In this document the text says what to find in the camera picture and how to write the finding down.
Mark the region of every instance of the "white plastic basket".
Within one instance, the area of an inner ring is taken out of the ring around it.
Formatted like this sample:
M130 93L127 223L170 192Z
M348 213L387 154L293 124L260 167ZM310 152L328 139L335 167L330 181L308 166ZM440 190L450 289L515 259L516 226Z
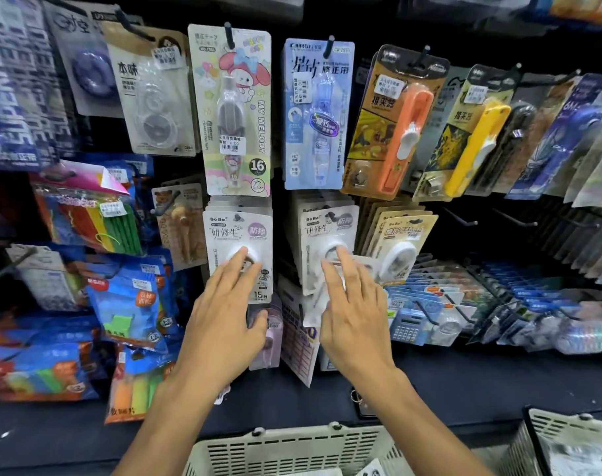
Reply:
M525 408L524 421L501 458L497 474L551 476L539 435L568 446L592 443L602 445L602 421L597 421L590 415L566 416L537 408Z
M375 457L387 476L409 467L384 426L328 426L265 430L239 437L199 441L182 476L286 475L339 468L355 475Z

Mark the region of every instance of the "dark shelf surface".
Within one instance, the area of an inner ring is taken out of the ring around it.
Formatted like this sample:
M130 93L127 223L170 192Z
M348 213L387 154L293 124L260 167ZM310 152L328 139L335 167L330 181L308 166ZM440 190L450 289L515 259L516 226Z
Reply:
M497 444L498 435L510 437L528 404L602 416L602 357L404 345L394 346L394 356L423 400L470 446ZM255 427L374 423L357 417L350 390L338 373L316 372L308 389L285 365L247 372L231 385L224 403L213 408L201 437L239 435ZM54 465L64 465L63 471L73 465L81 473L77 465L82 464L82 473L107 474L139 423L106 426L105 414L105 401L0 403L0 470L41 467L54 474Z

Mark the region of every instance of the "purple correction tape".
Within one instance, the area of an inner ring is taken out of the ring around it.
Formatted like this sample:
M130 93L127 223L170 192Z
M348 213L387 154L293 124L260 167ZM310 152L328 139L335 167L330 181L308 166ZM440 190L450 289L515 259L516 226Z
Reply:
M72 72L78 85L97 98L118 95L116 78L109 56L96 49L78 51L72 62Z

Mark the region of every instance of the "forearm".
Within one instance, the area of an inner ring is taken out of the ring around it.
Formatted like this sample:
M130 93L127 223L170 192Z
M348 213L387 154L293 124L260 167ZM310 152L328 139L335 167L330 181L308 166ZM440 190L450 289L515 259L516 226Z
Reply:
M215 395L188 390L179 379L162 383L136 438L114 476L179 476L191 454Z
M354 386L375 409L417 476L492 475L433 414L401 370L377 372Z

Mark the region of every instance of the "my melody character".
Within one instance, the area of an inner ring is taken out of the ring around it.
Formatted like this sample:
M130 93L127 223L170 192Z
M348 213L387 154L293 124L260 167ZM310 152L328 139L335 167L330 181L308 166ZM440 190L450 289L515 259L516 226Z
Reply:
M242 48L228 52L220 58L220 70L226 70L235 79L243 102L253 99L255 85L270 85L270 73L258 63L256 56L246 56Z

